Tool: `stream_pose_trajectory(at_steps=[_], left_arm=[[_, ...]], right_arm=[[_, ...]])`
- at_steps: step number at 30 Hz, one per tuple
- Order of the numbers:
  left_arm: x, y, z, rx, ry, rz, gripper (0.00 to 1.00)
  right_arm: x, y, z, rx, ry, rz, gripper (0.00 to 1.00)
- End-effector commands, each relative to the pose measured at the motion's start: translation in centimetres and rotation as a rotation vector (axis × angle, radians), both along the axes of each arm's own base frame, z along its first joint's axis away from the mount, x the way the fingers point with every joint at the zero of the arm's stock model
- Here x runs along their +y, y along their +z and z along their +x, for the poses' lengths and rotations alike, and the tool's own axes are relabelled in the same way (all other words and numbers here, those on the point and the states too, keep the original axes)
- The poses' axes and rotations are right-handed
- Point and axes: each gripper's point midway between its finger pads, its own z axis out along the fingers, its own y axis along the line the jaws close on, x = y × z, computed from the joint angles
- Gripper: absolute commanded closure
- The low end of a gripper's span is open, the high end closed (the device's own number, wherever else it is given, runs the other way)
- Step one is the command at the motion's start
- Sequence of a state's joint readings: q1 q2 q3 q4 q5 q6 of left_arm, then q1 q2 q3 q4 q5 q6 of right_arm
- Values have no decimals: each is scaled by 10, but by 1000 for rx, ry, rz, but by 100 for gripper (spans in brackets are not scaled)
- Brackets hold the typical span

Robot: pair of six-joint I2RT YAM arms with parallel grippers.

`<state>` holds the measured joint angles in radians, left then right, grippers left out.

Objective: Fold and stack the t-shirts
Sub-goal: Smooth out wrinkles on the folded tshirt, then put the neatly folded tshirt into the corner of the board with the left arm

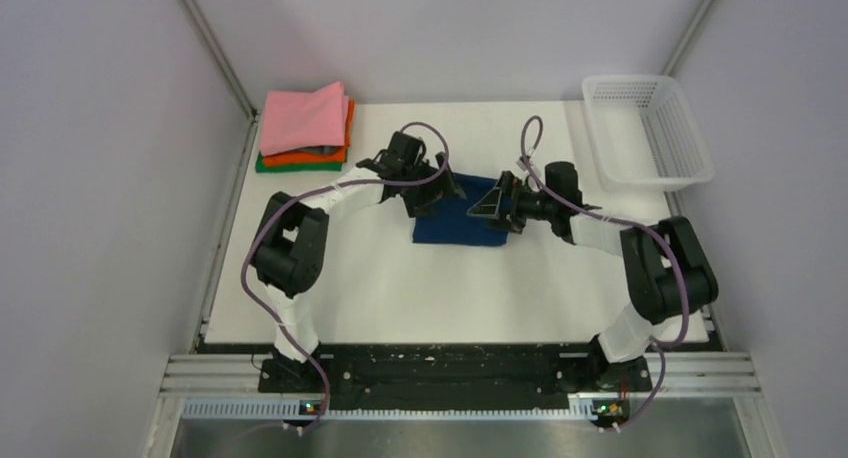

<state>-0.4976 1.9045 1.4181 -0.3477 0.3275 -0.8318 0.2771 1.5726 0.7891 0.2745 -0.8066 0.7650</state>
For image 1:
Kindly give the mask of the blue mickey print t-shirt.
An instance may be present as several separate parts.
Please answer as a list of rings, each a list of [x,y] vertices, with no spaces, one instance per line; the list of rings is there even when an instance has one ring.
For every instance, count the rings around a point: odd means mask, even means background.
[[[455,173],[465,198],[452,196],[438,201],[435,214],[418,217],[412,231],[414,244],[501,247],[508,233],[490,227],[482,218],[470,217],[468,210],[496,184],[494,178]]]

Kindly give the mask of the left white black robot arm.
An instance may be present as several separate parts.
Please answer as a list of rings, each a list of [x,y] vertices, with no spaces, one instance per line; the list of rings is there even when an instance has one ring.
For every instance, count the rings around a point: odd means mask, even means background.
[[[401,129],[386,148],[340,178],[299,195],[277,192],[269,198],[240,271],[242,289],[277,328],[272,356],[264,363],[267,374],[283,377],[297,391],[329,390],[315,356],[320,340],[302,296],[321,275],[330,224],[392,198],[400,198],[406,215],[416,219],[433,215],[445,198],[463,197],[449,148],[433,161],[426,154],[424,141]]]

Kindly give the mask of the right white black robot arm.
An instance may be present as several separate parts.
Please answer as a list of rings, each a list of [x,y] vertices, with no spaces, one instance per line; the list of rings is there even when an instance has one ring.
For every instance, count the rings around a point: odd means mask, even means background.
[[[584,204],[570,162],[547,164],[541,182],[504,171],[467,213],[514,234],[530,220],[546,222],[562,241],[622,260],[629,302],[592,338],[587,357],[587,378],[600,390],[612,390],[626,378],[627,368],[656,343],[655,326],[679,317],[685,335],[691,314],[717,298],[717,279],[688,219],[643,225],[605,216]]]

